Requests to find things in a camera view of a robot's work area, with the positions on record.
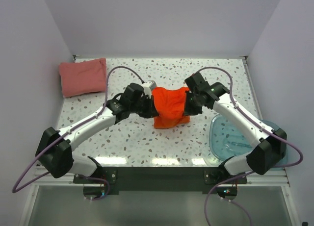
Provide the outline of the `orange t shirt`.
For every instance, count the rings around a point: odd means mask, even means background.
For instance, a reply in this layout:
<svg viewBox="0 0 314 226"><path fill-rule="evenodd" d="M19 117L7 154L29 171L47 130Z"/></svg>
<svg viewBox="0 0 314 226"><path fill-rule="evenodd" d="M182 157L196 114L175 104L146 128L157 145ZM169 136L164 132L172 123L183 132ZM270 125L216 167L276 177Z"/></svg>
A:
<svg viewBox="0 0 314 226"><path fill-rule="evenodd" d="M177 90L156 87L153 90L154 106L158 113L158 116L154 117L155 129L173 128L190 122L190 117L184 115L187 91L187 87Z"/></svg>

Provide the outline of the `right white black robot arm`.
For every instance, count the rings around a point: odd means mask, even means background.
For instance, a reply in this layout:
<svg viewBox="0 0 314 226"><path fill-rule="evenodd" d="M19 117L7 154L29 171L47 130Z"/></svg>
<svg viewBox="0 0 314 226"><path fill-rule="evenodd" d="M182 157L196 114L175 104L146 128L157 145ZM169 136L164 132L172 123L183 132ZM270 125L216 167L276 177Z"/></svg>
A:
<svg viewBox="0 0 314 226"><path fill-rule="evenodd" d="M285 157L287 134L281 128L274 130L253 116L235 101L231 90L223 84L216 82L210 85L200 73L188 77L185 83L189 88L185 115L198 115L203 107L214 110L235 125L253 148L220 164L218 176L223 183L230 183L243 172L253 171L264 175Z"/></svg>

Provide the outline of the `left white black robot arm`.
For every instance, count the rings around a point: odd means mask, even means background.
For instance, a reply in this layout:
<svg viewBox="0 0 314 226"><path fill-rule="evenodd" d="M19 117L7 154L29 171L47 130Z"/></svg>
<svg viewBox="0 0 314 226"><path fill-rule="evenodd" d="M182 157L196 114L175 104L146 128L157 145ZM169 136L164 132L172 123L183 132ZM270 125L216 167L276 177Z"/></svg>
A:
<svg viewBox="0 0 314 226"><path fill-rule="evenodd" d="M60 130L47 128L35 154L38 161L54 178L75 174L84 176L91 183L98 182L102 177L100 163L90 156L75 156L73 151L85 140L127 119L130 114L156 117L158 113L152 96L155 87L154 81L141 85L131 83L121 95L108 100L82 120Z"/></svg>

